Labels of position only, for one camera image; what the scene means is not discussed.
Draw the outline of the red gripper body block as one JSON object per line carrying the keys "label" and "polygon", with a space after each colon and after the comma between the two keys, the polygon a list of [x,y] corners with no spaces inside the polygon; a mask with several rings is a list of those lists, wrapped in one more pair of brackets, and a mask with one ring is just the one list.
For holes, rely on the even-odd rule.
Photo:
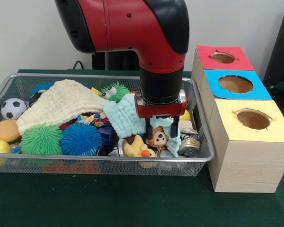
{"label": "red gripper body block", "polygon": [[135,104],[140,118],[152,118],[154,116],[176,117],[184,114],[186,103],[172,103],[168,105],[139,105]]}

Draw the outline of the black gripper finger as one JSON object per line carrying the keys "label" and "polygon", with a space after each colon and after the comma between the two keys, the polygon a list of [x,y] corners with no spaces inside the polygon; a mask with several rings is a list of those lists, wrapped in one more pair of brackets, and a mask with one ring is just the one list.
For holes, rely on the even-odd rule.
{"label": "black gripper finger", "polygon": [[153,137],[153,129],[151,126],[150,118],[145,119],[145,127],[146,127],[146,133],[145,133],[146,138],[150,140]]}
{"label": "black gripper finger", "polygon": [[170,136],[175,138],[178,136],[179,117],[172,117],[173,123],[170,126]]}

